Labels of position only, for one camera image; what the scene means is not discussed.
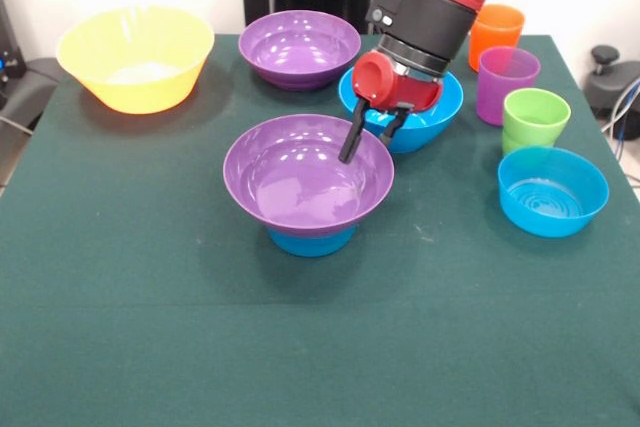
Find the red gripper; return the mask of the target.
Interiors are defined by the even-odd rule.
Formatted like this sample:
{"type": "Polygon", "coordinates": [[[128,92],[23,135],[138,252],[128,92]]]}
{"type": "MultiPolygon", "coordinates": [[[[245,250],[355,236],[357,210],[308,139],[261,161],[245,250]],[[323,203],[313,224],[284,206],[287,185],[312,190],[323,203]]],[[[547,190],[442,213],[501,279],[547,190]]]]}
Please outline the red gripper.
{"type": "Polygon", "coordinates": [[[429,110],[440,98],[440,80],[421,80],[409,75],[409,68],[378,51],[362,55],[355,63],[352,87],[358,97],[350,130],[339,153],[342,163],[350,163],[357,152],[366,124],[369,105],[387,111],[393,119],[382,132],[382,143],[390,145],[411,112],[429,110]]]}

